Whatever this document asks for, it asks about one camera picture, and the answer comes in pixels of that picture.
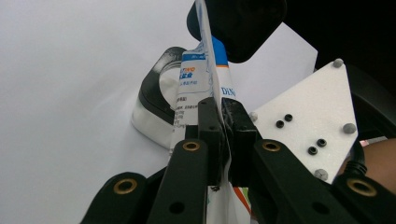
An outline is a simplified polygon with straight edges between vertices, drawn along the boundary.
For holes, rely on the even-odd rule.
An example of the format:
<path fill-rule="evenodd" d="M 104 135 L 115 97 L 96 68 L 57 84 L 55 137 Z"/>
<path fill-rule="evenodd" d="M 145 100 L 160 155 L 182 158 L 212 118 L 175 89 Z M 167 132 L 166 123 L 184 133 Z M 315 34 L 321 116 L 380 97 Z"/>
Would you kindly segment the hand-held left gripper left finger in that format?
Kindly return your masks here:
<path fill-rule="evenodd" d="M 208 185 L 219 186 L 222 175 L 223 131 L 219 122 L 217 104 L 213 97 L 201 100 L 198 105 L 198 121 L 188 124 L 186 138 L 197 138 L 208 147 Z"/>

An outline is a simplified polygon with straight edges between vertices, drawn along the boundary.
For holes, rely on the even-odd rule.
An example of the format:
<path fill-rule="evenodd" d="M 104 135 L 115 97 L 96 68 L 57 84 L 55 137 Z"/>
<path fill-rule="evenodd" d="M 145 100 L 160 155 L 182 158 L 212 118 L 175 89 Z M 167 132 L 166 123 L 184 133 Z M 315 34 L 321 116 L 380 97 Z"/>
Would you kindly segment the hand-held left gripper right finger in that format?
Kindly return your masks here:
<path fill-rule="evenodd" d="M 260 135 L 244 106 L 235 99 L 222 98 L 221 111 L 231 150 L 229 180 L 234 187 L 247 187 L 252 152 Z"/>

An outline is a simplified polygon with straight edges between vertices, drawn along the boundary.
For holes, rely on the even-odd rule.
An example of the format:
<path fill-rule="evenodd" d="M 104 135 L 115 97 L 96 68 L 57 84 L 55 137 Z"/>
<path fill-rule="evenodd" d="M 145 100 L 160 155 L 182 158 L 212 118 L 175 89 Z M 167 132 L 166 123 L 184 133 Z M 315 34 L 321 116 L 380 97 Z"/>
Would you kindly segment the white and blue pouch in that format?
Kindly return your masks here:
<path fill-rule="evenodd" d="M 214 101 L 214 115 L 223 124 L 221 100 L 227 94 L 222 90 L 233 86 L 225 48 L 211 34 L 205 0 L 195 0 L 193 11 L 201 41 L 196 49 L 182 53 L 170 148 L 184 138 L 188 127 L 198 123 L 198 103 L 207 97 Z M 206 224 L 250 224 L 250 204 L 244 190 L 229 182 L 230 145 L 226 144 L 216 158 L 220 164 L 209 172 L 219 182 L 208 187 Z"/>

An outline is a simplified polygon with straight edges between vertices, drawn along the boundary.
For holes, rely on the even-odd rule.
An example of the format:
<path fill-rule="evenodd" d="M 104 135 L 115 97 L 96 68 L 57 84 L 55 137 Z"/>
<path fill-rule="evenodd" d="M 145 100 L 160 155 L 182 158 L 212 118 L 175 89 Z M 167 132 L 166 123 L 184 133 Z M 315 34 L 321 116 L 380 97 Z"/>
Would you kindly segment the white paper sheet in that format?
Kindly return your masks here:
<path fill-rule="evenodd" d="M 0 224 L 79 224 L 113 175 L 168 152 L 134 128 L 143 78 L 193 49 L 193 0 L 0 0 Z"/>

